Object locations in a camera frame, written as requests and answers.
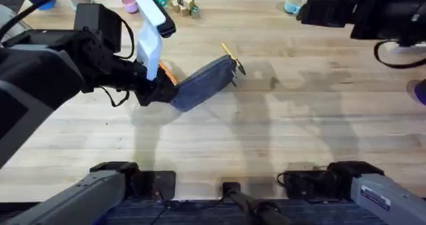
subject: cable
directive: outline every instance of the cable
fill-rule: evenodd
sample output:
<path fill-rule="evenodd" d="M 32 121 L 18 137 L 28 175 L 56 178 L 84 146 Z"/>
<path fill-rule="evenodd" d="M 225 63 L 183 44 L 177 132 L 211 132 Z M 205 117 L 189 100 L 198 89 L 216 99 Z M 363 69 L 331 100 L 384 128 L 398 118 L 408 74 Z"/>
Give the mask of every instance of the cable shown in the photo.
<path fill-rule="evenodd" d="M 155 222 L 158 220 L 158 219 L 160 219 L 160 217 L 161 217 L 161 215 L 163 215 L 166 211 L 168 210 L 168 208 L 167 207 L 164 207 L 163 208 L 163 210 L 157 215 L 157 217 L 156 218 L 154 218 L 154 220 L 151 222 L 151 224 L 150 225 L 154 225 L 155 224 Z"/>
<path fill-rule="evenodd" d="M 388 41 L 381 41 L 378 42 L 375 46 L 374 46 L 374 57 L 375 59 L 377 59 L 377 61 L 379 61 L 380 63 L 388 66 L 391 69 L 413 69 L 413 68 L 417 68 L 423 65 L 426 65 L 426 59 L 421 59 L 420 61 L 416 61 L 414 63 L 409 63 L 409 64 L 402 64 L 402 65 L 398 65 L 398 64 L 389 64 L 386 62 L 383 62 L 379 56 L 379 49 L 380 46 L 386 44 L 386 43 L 390 43 L 390 42 L 396 42 L 394 40 L 388 40 Z"/>
<path fill-rule="evenodd" d="M 122 56 L 116 55 L 116 57 L 119 58 L 119 59 L 129 59 L 129 58 L 131 58 L 133 56 L 133 53 L 134 53 L 134 34 L 133 34 L 133 30 L 132 30 L 132 28 L 130 28 L 130 26 L 128 26 L 128 23 L 124 19 L 122 19 L 122 17 L 120 17 L 120 15 L 118 15 L 117 13 L 115 13 L 115 15 L 117 15 L 121 19 L 121 22 L 124 23 L 124 26 L 126 26 L 128 35 L 130 36 L 130 42 L 132 43 L 132 52 L 130 52 L 129 56 L 122 57 Z"/>
<path fill-rule="evenodd" d="M 14 18 L 9 20 L 4 26 L 0 28 L 0 41 L 5 36 L 5 34 L 12 29 L 13 26 L 15 26 L 18 22 L 20 22 L 22 19 L 24 19 L 26 16 L 31 14 L 33 11 L 35 11 L 40 6 L 44 5 L 45 3 L 49 2 L 51 0 L 42 0 L 36 4 L 33 4 L 32 6 L 26 8 L 26 10 L 20 12 L 20 14 L 16 15 Z"/>
<path fill-rule="evenodd" d="M 411 18 L 413 18 L 418 12 L 419 10 L 426 4 L 426 2 L 421 3 L 416 10 L 414 10 L 414 14 L 411 16 Z M 408 23 L 406 31 L 409 31 L 409 26 L 412 24 L 412 19 L 410 19 L 410 23 Z M 377 59 L 377 61 L 379 61 L 380 63 L 388 66 L 391 69 L 413 69 L 413 68 L 417 68 L 423 65 L 426 65 L 426 58 L 425 59 L 421 59 L 419 61 L 413 62 L 413 63 L 408 63 L 408 64 L 390 64 L 390 63 L 386 63 L 383 62 L 379 56 L 379 49 L 380 46 L 386 44 L 386 43 L 394 43 L 397 42 L 396 40 L 386 40 L 386 41 L 380 41 L 378 42 L 375 46 L 374 46 L 374 57 L 375 59 Z"/>
<path fill-rule="evenodd" d="M 115 108 L 115 107 L 118 107 L 118 106 L 120 106 L 120 105 L 122 105 L 124 102 L 126 102 L 126 101 L 128 100 L 128 98 L 129 98 L 129 96 L 130 96 L 129 91 L 126 91 L 126 95 L 124 96 L 124 98 L 123 98 L 120 102 L 118 102 L 118 104 L 116 104 L 116 103 L 114 102 L 114 99 L 112 99 L 111 95 L 109 94 L 109 92 L 108 92 L 108 91 L 107 91 L 104 87 L 99 86 L 99 88 L 101 88 L 101 89 L 103 89 L 103 90 L 105 91 L 106 95 L 108 95 L 109 99 L 111 100 L 111 105 L 112 105 L 114 108 Z"/>
<path fill-rule="evenodd" d="M 170 204 L 170 201 L 166 201 L 165 199 L 164 199 L 164 197 L 163 197 L 163 195 L 162 195 L 162 193 L 161 192 L 158 192 L 158 195 L 160 196 L 160 199 L 161 199 L 161 203 L 164 205 L 164 208 L 163 208 L 163 210 L 157 215 L 157 217 L 150 223 L 150 225 L 154 225 L 155 224 L 155 222 L 156 221 L 158 221 L 158 219 L 160 219 L 160 217 L 167 211 L 167 210 L 171 210 L 171 211 L 179 211 L 180 209 L 182 209 L 183 207 L 185 207 L 187 204 L 191 204 L 192 202 L 188 202 L 188 201 L 186 201 L 184 204 L 182 204 L 182 205 L 180 205 L 179 207 L 177 207 L 177 208 L 172 208 L 171 207 L 171 204 Z M 229 193 L 226 193 L 226 194 L 224 194 L 223 195 L 223 197 L 221 198 L 221 199 L 219 199 L 219 201 L 217 201 L 217 202 L 215 202 L 213 205 L 206 205 L 206 206 L 203 206 L 203 207 L 201 207 L 201 208 L 197 208 L 197 209 L 194 209 L 194 210 L 191 210 L 191 212 L 201 212 L 201 211 L 204 211 L 204 210 L 206 210 L 206 209 L 209 209 L 209 208 L 215 208 L 215 207 L 217 207 L 219 204 L 221 204 L 221 203 L 223 203 L 223 201 L 225 200 L 225 198 L 227 198 L 227 197 L 229 197 L 229 195 L 231 195 L 231 192 L 229 192 Z"/>
<path fill-rule="evenodd" d="M 281 176 L 283 176 L 283 175 L 284 175 L 284 172 L 279 173 L 279 174 L 277 175 L 277 183 L 278 183 L 280 186 L 285 187 L 285 186 L 286 186 L 286 184 L 284 184 L 284 182 L 281 182 L 281 180 L 280 180 L 280 177 L 281 177 Z"/>

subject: wooden table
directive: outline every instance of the wooden table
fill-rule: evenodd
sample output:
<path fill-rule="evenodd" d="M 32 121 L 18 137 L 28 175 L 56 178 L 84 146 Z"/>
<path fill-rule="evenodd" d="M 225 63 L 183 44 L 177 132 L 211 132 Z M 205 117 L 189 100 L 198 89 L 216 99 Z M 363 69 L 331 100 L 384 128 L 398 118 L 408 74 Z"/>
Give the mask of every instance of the wooden table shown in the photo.
<path fill-rule="evenodd" d="M 95 1 L 138 31 L 142 19 L 120 0 Z M 425 70 L 388 69 L 373 58 L 375 42 L 349 39 L 350 26 L 300 25 L 283 1 L 196 0 L 199 20 L 171 11 L 177 33 L 164 40 L 162 60 L 179 78 L 222 56 L 222 42 L 247 77 L 183 114 L 167 104 L 140 107 L 134 96 L 112 108 L 100 90 L 77 95 L 0 171 L 0 201 L 47 199 L 112 160 L 176 171 L 179 199 L 217 198 L 229 180 L 256 197 L 283 197 L 277 173 L 336 160 L 368 161 L 426 196 L 426 107 L 406 92 Z M 74 14 L 58 0 L 25 21 L 71 29 Z M 123 29 L 123 54 L 129 49 Z"/>

